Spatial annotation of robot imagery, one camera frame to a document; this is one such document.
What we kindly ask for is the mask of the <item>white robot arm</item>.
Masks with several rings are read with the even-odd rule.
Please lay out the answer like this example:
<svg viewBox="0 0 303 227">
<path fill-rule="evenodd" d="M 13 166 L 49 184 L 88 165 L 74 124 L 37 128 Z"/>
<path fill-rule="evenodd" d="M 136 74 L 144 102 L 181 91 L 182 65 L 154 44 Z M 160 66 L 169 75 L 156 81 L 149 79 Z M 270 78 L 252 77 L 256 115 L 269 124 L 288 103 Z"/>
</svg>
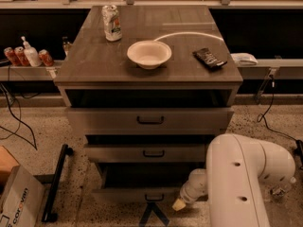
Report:
<svg viewBox="0 0 303 227">
<path fill-rule="evenodd" d="M 291 153 L 272 142 L 221 134 L 208 146 L 206 167 L 190 172 L 172 208 L 208 197 L 212 227 L 270 227 L 260 184 L 294 183 Z"/>
</svg>

